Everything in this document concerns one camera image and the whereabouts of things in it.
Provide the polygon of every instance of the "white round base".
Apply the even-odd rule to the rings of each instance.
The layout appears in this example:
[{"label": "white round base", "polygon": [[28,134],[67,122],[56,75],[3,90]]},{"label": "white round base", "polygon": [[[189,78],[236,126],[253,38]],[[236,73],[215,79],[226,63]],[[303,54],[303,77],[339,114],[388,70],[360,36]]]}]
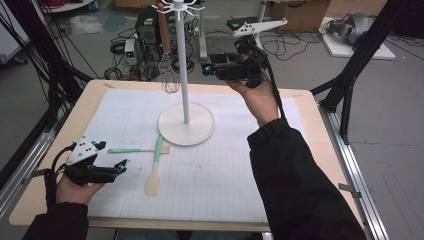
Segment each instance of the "white round base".
[{"label": "white round base", "polygon": [[193,146],[204,142],[215,130],[212,112],[198,103],[189,103],[189,123],[184,123],[182,103],[166,108],[159,117],[159,131],[162,136],[181,146]]}]

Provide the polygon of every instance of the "plastic bag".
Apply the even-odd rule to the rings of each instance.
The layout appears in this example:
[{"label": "plastic bag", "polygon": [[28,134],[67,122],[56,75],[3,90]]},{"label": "plastic bag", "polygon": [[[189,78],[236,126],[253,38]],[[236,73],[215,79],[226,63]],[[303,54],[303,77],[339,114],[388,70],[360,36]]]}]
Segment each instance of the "plastic bag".
[{"label": "plastic bag", "polygon": [[98,33],[103,30],[103,24],[99,23],[97,17],[76,16],[71,18],[70,21],[73,35]]}]

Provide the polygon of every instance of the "electronic equipment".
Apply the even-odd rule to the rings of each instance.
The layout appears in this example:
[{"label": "electronic equipment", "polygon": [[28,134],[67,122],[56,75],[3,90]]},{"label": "electronic equipment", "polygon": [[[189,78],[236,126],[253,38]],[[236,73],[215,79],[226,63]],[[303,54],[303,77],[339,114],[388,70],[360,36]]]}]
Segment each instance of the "electronic equipment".
[{"label": "electronic equipment", "polygon": [[138,63],[138,51],[135,46],[135,39],[125,40],[125,57],[128,65],[134,66]]},{"label": "electronic equipment", "polygon": [[152,62],[160,61],[161,56],[159,55],[159,48],[159,45],[146,46],[143,53],[144,60]]},{"label": "electronic equipment", "polygon": [[142,6],[135,23],[138,40],[142,45],[160,43],[158,12],[152,6]]},{"label": "electronic equipment", "polygon": [[169,12],[165,16],[166,16],[166,24],[168,25],[169,39],[177,40],[177,26],[175,23],[175,13]]},{"label": "electronic equipment", "polygon": [[362,35],[366,33],[374,19],[363,13],[346,14],[340,20],[332,20],[328,25],[329,33],[337,33],[341,38],[345,38],[350,45],[357,45]]}]

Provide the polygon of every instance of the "wooden spatula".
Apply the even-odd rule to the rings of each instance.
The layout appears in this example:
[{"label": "wooden spatula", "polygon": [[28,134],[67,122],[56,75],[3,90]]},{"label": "wooden spatula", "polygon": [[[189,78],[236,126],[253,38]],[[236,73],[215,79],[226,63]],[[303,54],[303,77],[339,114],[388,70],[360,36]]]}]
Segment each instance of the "wooden spatula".
[{"label": "wooden spatula", "polygon": [[146,182],[144,183],[144,192],[148,196],[157,196],[159,194],[160,177],[158,174],[158,164],[162,143],[163,136],[159,134],[158,138],[156,139],[155,159],[153,162],[152,173],[150,173],[146,179]]}]

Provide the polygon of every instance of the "white paper sheet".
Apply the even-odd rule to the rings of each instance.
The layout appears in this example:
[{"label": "white paper sheet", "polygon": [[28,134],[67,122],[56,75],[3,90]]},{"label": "white paper sheet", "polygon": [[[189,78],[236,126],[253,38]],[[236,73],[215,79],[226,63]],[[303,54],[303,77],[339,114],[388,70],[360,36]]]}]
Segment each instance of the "white paper sheet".
[{"label": "white paper sheet", "polygon": [[[144,193],[153,153],[107,153],[109,148],[154,148],[161,112],[181,101],[181,94],[162,91],[106,92],[84,135],[89,140],[107,143],[96,159],[96,166],[111,167],[128,159],[128,170],[93,197],[89,215],[267,222],[246,140],[258,126],[239,95],[189,95],[190,102],[200,103],[214,113],[215,132],[204,143],[193,147],[171,145],[171,154],[160,156],[158,196]],[[306,137],[295,100],[283,99],[283,105],[289,124]]]},{"label": "white paper sheet", "polygon": [[[324,44],[332,57],[352,57],[354,51],[345,39],[340,38],[337,34],[324,35]],[[375,52],[372,59],[375,60],[395,60],[396,56],[386,47],[381,44],[380,48]]]}]

